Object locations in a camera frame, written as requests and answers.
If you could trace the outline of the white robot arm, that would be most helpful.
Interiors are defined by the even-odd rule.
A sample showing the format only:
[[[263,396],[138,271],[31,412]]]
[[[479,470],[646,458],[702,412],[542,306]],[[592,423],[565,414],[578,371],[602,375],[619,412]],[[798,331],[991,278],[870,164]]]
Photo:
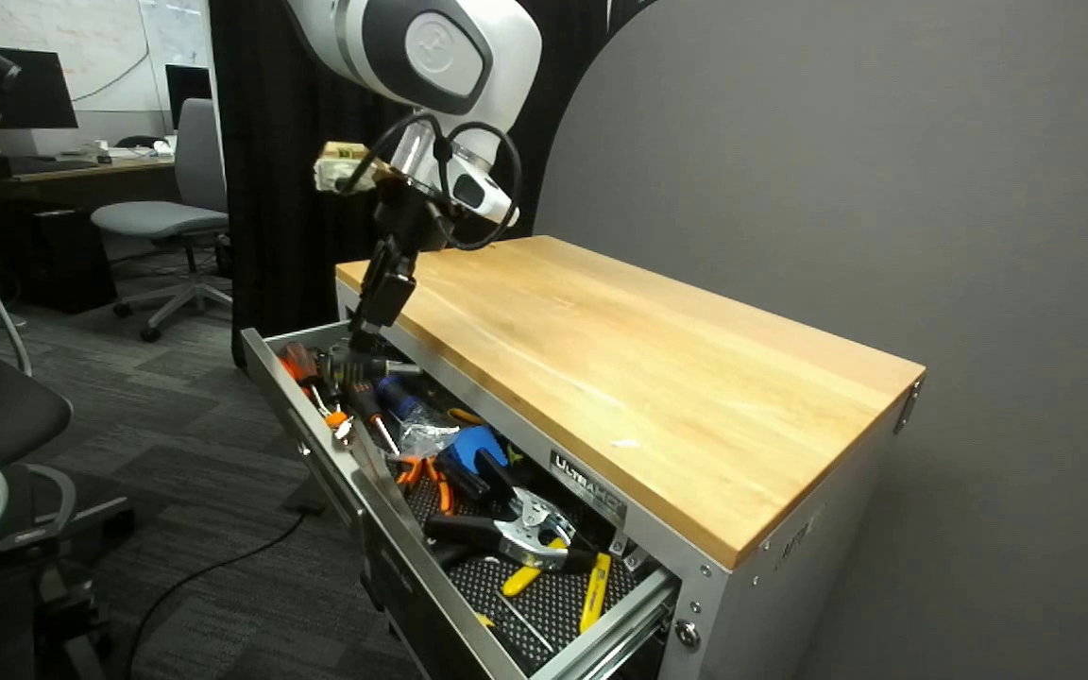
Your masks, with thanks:
[[[379,243],[349,310],[349,354],[374,357],[414,292],[414,255],[482,248],[520,220],[510,130],[542,36],[517,0],[288,0],[311,51],[403,104],[374,145],[325,145],[315,186],[374,198]]]

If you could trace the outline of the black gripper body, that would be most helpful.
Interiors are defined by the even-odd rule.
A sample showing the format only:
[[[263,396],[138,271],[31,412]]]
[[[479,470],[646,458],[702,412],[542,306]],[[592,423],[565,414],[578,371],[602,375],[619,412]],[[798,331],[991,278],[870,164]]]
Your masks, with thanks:
[[[440,247],[438,208],[440,200],[414,186],[389,186],[379,194],[379,243],[360,287],[360,326],[381,330],[396,320],[414,292],[414,255]]]

